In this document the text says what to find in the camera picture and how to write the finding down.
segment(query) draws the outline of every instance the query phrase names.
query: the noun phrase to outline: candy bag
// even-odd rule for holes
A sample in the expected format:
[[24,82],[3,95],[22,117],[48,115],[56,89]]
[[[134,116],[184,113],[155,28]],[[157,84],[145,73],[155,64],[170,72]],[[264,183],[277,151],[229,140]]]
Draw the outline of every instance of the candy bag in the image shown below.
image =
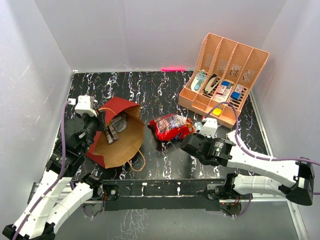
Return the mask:
[[155,118],[148,123],[148,126],[155,131],[155,136],[160,141],[184,139],[195,132],[190,118],[175,113]]

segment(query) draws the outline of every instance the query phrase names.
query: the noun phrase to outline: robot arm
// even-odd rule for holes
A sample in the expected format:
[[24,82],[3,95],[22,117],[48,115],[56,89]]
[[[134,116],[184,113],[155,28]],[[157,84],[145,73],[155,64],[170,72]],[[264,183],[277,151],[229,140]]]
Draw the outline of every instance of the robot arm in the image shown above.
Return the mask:
[[[56,144],[43,174],[40,186],[29,205],[20,218],[11,225],[7,225],[3,234],[8,239],[17,240],[51,240],[62,223],[85,201],[92,197],[99,197],[102,181],[91,174],[86,175],[76,188],[56,206],[56,201],[66,185],[72,180],[79,166],[85,161],[84,154],[94,142],[97,131],[105,127],[105,111],[93,109],[91,96],[79,96],[75,106],[77,116],[65,122],[66,159],[65,168],[61,169],[62,145]],[[61,170],[63,177],[49,191],[58,178]]]
[[314,171],[310,163],[257,159],[257,156],[272,157],[248,150],[239,140],[241,147],[249,152],[245,153],[236,143],[235,131],[227,134],[228,139],[213,138],[217,129],[216,120],[209,118],[205,121],[199,133],[188,135],[182,141],[182,150],[204,165],[239,168],[260,175],[228,174],[225,185],[214,191],[217,199],[230,195],[224,192],[234,196],[259,193],[284,196],[300,205],[312,205]]

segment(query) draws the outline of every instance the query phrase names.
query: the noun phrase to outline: metal frame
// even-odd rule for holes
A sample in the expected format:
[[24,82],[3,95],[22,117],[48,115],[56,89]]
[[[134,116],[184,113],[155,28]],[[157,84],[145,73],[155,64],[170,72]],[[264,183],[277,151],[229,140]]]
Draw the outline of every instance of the metal frame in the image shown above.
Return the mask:
[[[252,102],[253,110],[255,112],[255,115],[256,115],[256,118],[257,118],[257,121],[259,124],[262,138],[263,138],[264,144],[266,146],[267,153],[269,156],[274,156],[274,153],[272,151],[272,148],[271,148],[271,145],[270,145],[270,142],[269,142],[266,130],[265,130],[264,123],[262,121],[262,118],[261,118],[261,115],[260,115],[260,112],[259,112],[259,109],[257,106],[257,102],[255,99],[254,93],[252,91],[250,91],[249,95],[250,95],[250,99]],[[290,214],[291,214],[292,221],[293,221],[296,233],[298,235],[298,238],[300,240],[309,240],[307,230],[306,230],[305,224],[303,222],[303,219],[301,217],[301,213],[300,213],[298,205],[296,203],[291,202],[291,201],[287,201],[287,203],[288,203],[288,207],[290,210]]]

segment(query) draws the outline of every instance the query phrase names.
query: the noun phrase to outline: yellow object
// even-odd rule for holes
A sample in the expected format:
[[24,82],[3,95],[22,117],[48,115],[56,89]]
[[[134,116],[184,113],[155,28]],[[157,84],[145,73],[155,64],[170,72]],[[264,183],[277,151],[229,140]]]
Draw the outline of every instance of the yellow object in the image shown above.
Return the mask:
[[217,117],[219,117],[221,112],[222,112],[222,109],[216,108],[216,109],[213,110],[212,114],[216,115]]

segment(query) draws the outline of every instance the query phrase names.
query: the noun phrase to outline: storage compartment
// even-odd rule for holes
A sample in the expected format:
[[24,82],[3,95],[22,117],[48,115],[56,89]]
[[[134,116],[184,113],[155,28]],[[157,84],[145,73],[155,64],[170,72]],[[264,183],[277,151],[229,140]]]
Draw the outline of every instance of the storage compartment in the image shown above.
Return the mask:
[[[223,81],[227,81],[232,83],[232,86],[225,101],[231,103],[240,114],[268,57],[268,52],[209,33],[202,43],[193,75],[179,95],[178,104],[204,116],[223,99],[222,97],[217,99],[215,96],[219,85]],[[190,86],[196,74],[202,69],[205,70],[207,76],[196,93],[190,90]],[[217,78],[210,81],[213,74],[216,74]],[[238,84],[242,85],[243,89],[239,93],[238,99],[232,99],[231,95]],[[232,128],[236,123],[232,108],[228,105],[221,105],[219,108],[222,109],[220,115],[212,113],[210,117],[216,118],[219,124]]]

